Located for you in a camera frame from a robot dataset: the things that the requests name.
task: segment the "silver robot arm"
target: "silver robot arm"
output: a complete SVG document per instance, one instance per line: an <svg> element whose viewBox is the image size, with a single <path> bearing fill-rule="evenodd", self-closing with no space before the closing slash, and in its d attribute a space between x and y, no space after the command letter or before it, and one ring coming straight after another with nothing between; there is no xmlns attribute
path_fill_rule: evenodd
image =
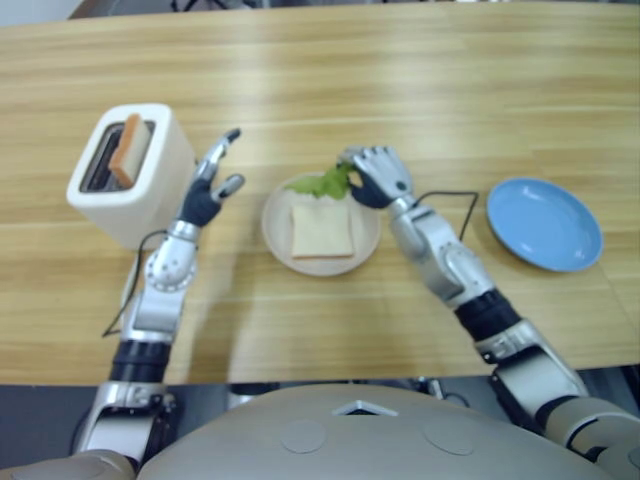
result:
<svg viewBox="0 0 640 480"><path fill-rule="evenodd" d="M139 466L170 441L165 437L176 405L162 383L164 372L196 274L200 232L244 184L232 175L211 187L220 159L239 135L228 132L200 161L175 220L147 260L144 288L123 315L109 381L98 388L76 452L110 450Z"/></svg>
<svg viewBox="0 0 640 480"><path fill-rule="evenodd" d="M339 161L361 177L362 186L352 186L354 198L389 210L402 252L427 288L454 311L482 359L496 365L491 379L499 397L519 407L547 438L591 461L615 464L620 473L621 462L630 462L624 445L638 444L640 420L589 397L578 374L518 315L449 223L417 203L411 176L392 148L351 147Z"/></svg>

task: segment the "beige plate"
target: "beige plate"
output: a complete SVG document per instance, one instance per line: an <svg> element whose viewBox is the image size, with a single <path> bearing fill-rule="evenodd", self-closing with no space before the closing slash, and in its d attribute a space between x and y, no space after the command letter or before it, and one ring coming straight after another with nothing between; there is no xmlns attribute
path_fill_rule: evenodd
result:
<svg viewBox="0 0 640 480"><path fill-rule="evenodd" d="M335 203L330 197L314 198L312 195L301 195L292 190L285 190L285 185L311 173L300 175L287 180L276 188L262 211L262 235L273 255L287 267L296 272L306 273L318 277L328 277L346 273L362 264L374 252L380 241L380 216L375 210L363 207L351 195L347 195L341 202L349 205L351 218L351 238L355 254L349 258L303 258L294 259L291 255L293 241L293 225L291 209L294 204L301 202L326 204Z"/></svg>

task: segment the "black wire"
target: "black wire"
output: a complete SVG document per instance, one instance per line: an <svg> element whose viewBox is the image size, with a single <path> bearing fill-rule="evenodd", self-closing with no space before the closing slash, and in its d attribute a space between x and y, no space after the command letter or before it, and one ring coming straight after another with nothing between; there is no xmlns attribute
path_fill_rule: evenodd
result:
<svg viewBox="0 0 640 480"><path fill-rule="evenodd" d="M478 192L464 192L464 191L456 191L456 190L435 190L433 192L427 192L427 193L423 193L422 195L420 195L418 197L418 199L416 200L415 205L418 205L422 200L424 200L427 197L430 197L431 195L455 195L455 196L468 196L468 197L473 197L473 200L471 200L471 205L469 206L469 211L467 212L467 216L464 219L464 223L462 224L462 228L460 229L460 241L462 241L462 239L464 238L464 232L467 230L467 225L469 225L469 220L471 220L471 214L473 213L473 209L476 206L476 203L478 203L478 198L480 197L480 194Z"/></svg>
<svg viewBox="0 0 640 480"><path fill-rule="evenodd" d="M129 288L129 292L127 293L127 299L125 300L120 310L118 310L118 313L116 313L116 316L113 318L109 326L102 333L102 338L108 337L109 335L114 335L116 333L120 333L119 329L113 330L113 327L115 327L116 323L118 323L118 321L120 320L120 317L129 306L129 302L131 302L131 299L133 298L133 294L136 291L136 287L138 286L138 277L140 276L140 270L142 269L142 252L144 251L144 246L147 243L147 241L149 241L150 238L155 237L156 235L166 234L166 233L167 233L166 230L156 230L155 232L151 232L147 234L140 242L140 246L138 247L138 252L136 253L136 271L134 273L133 282L131 282L131 287Z"/></svg>
<svg viewBox="0 0 640 480"><path fill-rule="evenodd" d="M69 456L74 454L76 441L78 439L78 434L80 433L80 427L82 427L82 424L87 420L87 417L89 416L89 411L90 410L91 409L87 408L84 411L84 413L80 416L78 421L76 422L75 427L73 427L73 432L71 433L71 443L69 443Z"/></svg>

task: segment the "plate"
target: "plate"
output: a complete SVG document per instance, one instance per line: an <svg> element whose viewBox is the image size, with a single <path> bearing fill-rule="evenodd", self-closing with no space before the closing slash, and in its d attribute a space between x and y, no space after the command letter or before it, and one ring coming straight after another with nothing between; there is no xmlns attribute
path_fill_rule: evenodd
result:
<svg viewBox="0 0 640 480"><path fill-rule="evenodd" d="M262 211L262 235L271 253L287 267L296 272L317 277L340 275L353 270L367 260L380 242L380 216L377 211L363 207L351 195L343 200L330 197L314 198L284 187L301 177L320 176L322 173L299 175L282 183L276 188ZM348 258L293 258L291 247L293 241L293 225L291 209L300 202L332 204L347 202L349 207L351 238L355 254Z"/></svg>
<svg viewBox="0 0 640 480"><path fill-rule="evenodd" d="M548 270L582 270L602 253L602 231L587 206L544 180L514 178L496 185L487 200L487 215L509 250Z"/></svg>

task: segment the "wood grain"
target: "wood grain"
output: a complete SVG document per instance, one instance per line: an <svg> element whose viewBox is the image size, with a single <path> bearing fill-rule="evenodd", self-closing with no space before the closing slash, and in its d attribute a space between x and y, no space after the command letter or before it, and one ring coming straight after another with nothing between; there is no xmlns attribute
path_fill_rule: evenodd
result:
<svg viewBox="0 0 640 480"><path fill-rule="evenodd" d="M598 265L539 270L494 238L467 243L574 367L640 360L639 20L602 4L397 4L73 20L0 30L0 382L96 384L117 339L131 252L69 207L100 115L169 104L203 153L243 138L221 175L246 187L203 237L171 382L487 373L387 229L361 268L287 270L259 218L283 180L345 146L390 144L416 190L554 181L596 213ZM459 227L462 199L434 205Z"/></svg>

